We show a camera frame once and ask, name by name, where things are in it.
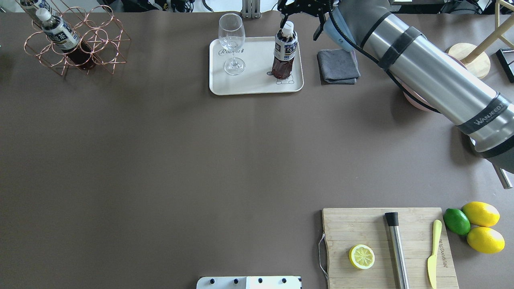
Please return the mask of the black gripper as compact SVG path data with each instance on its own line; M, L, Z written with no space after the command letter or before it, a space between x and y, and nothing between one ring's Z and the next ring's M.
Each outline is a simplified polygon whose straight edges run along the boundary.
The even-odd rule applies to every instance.
M293 0L290 4L286 2L286 0L278 1L278 11L281 12L280 28L284 28L288 16L293 14L303 13L318 17L319 26L313 33L313 41L318 40L326 23L325 14L332 10L334 0Z

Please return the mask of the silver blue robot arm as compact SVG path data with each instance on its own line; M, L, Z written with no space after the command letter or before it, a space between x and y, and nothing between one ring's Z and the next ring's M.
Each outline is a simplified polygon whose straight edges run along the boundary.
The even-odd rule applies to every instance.
M475 141L477 153L512 173L514 112L508 98L472 75L432 44L415 27L389 12L388 0L279 0L281 27L305 13L320 20L317 40L326 31L347 51L353 48L418 93L430 106Z

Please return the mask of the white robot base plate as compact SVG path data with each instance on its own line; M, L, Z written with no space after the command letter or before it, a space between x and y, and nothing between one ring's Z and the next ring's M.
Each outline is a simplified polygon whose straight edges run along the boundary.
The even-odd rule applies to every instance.
M300 276L202 277L197 289L301 289Z

